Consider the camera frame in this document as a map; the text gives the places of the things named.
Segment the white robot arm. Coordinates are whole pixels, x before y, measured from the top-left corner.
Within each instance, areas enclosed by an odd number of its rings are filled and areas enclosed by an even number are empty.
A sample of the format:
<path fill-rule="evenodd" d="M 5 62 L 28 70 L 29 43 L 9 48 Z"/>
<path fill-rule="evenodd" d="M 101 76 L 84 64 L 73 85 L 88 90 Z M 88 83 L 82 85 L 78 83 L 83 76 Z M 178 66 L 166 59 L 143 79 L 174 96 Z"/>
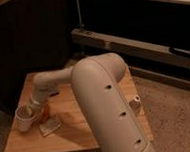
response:
<path fill-rule="evenodd" d="M 54 88 L 68 83 L 102 152 L 156 152 L 118 86 L 125 71 L 120 55 L 105 53 L 38 73 L 28 106 L 38 113 Z"/>

